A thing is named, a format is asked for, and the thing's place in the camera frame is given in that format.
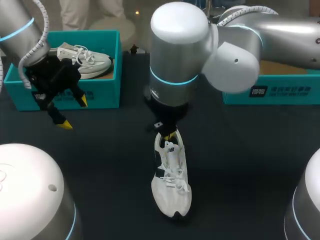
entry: logo on box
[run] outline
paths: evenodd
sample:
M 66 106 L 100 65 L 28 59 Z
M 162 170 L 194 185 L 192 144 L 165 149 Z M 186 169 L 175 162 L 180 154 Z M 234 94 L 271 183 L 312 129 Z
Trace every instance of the logo on box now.
M 253 86 L 251 87 L 249 98 L 263 98 L 268 90 L 268 86 Z

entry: white cable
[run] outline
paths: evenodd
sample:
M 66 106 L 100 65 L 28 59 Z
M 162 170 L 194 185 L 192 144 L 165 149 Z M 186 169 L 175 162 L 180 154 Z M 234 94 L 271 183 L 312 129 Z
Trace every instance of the white cable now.
M 4 82 L 4 68 L 2 66 L 2 60 L 0 56 L 0 93 L 1 93 L 3 82 Z
M 42 48 L 44 46 L 45 40 L 47 39 L 48 34 L 49 34 L 49 16 L 48 16 L 48 13 L 45 9 L 45 6 L 40 2 L 40 0 L 33 0 L 33 2 L 39 7 L 39 9 L 42 12 L 43 19 L 44 19 L 44 30 L 43 30 L 43 33 L 42 33 L 42 36 L 41 36 L 39 42 L 35 45 L 35 47 L 33 49 L 31 49 L 20 60 L 19 65 L 18 65 L 19 76 L 24 84 L 24 87 L 27 89 L 31 89 L 31 83 L 24 74 L 25 61 L 28 58 L 30 58 L 35 52 L 37 52 L 40 48 Z
M 242 8 L 242 9 L 234 12 L 233 14 L 229 15 L 224 20 L 219 22 L 217 25 L 220 27 L 223 27 L 223 26 L 227 25 L 228 23 L 230 23 L 232 20 L 234 20 L 242 15 L 248 14 L 248 13 L 265 13 L 265 14 L 278 15 L 278 13 L 276 11 L 274 11 L 271 8 L 266 7 L 266 6 L 250 6 L 250 7 L 245 7 L 245 8 Z

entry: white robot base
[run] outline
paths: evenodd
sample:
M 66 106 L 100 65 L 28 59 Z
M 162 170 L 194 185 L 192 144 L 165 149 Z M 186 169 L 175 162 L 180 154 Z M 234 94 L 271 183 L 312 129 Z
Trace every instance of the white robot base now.
M 287 240 L 320 239 L 320 149 L 310 159 L 284 218 Z
M 80 215 L 59 166 L 36 147 L 0 145 L 0 236 L 83 239 Z

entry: shoelace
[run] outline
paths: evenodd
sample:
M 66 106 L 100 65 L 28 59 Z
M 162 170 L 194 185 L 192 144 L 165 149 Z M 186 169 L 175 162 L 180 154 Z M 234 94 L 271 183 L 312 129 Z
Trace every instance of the shoelace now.
M 175 169 L 175 171 L 179 173 L 179 174 L 176 174 L 170 168 L 166 168 L 163 163 L 161 167 L 164 170 L 165 174 L 171 175 L 171 176 L 163 176 L 161 177 L 161 179 L 163 179 L 169 184 L 172 184 L 178 191 L 184 190 L 187 193 L 189 192 L 188 184 L 183 178 L 183 170 L 181 168 Z
M 74 50 L 77 51 L 77 54 L 75 56 L 72 56 L 73 58 L 75 58 L 76 62 L 78 64 L 80 64 L 81 66 L 85 67 L 85 68 L 89 68 L 90 66 L 84 65 L 83 63 L 80 63 L 80 57 L 83 56 L 84 59 L 86 60 L 86 63 L 88 64 L 95 64 L 95 58 L 94 58 L 94 54 L 92 53 L 92 51 L 89 51 L 88 48 L 86 48 L 85 46 L 81 46 L 81 45 L 74 45 Z

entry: robotic arm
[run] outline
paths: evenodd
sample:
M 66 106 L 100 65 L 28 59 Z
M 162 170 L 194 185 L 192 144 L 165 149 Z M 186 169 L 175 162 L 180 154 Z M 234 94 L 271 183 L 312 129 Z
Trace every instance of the robotic arm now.
M 259 77 L 260 60 L 320 69 L 320 22 L 289 19 L 262 6 L 228 9 L 217 25 L 196 6 L 171 2 L 151 19 L 146 102 L 167 137 L 188 111 L 199 74 L 216 89 L 239 93 Z
M 31 93 L 40 109 L 47 111 L 57 126 L 72 129 L 52 100 L 57 94 L 70 89 L 78 103 L 82 107 L 87 107 L 85 92 L 77 85 L 81 78 L 78 71 L 80 65 L 73 65 L 68 59 L 60 61 L 57 56 L 48 55 L 51 48 L 47 41 L 49 17 L 40 0 L 33 2 L 43 15 L 42 33 L 21 0 L 0 0 L 0 49 L 18 67 L 24 86 L 31 89 L 31 85 L 34 85 L 36 88 L 36 91 Z M 0 91 L 3 75 L 0 59 Z

